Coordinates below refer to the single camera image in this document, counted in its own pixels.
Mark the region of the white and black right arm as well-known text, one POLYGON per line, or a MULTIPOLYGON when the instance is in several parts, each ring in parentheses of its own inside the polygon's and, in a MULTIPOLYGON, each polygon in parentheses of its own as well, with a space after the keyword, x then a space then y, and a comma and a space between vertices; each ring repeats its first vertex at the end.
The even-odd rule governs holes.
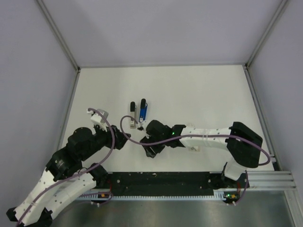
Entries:
POLYGON ((217 148, 228 151, 232 158, 224 167, 221 182, 232 187, 243 172, 259 166, 263 139, 241 122, 222 129, 199 129, 186 125, 169 127, 157 120, 143 121, 138 128, 146 132, 140 140, 146 156, 154 158, 165 147, 217 148))

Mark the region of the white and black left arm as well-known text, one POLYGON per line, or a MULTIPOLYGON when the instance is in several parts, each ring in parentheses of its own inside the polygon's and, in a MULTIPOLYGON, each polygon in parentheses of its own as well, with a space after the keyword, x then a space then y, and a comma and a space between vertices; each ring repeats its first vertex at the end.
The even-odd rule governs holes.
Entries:
POLYGON ((84 192, 106 185, 108 173, 101 164, 93 163, 81 172, 82 162, 103 147, 120 150, 127 139, 114 125, 105 129, 96 125, 94 129, 95 133, 86 127, 76 129, 66 146, 52 155, 27 198, 6 212, 10 221, 19 227, 48 227, 84 192))

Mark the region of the grey and black stapler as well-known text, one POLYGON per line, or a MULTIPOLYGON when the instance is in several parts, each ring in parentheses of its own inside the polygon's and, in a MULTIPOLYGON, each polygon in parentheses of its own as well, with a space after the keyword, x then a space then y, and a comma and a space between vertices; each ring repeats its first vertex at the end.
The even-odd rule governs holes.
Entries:
POLYGON ((130 103, 130 128, 135 129, 137 126, 137 106, 134 101, 130 103))

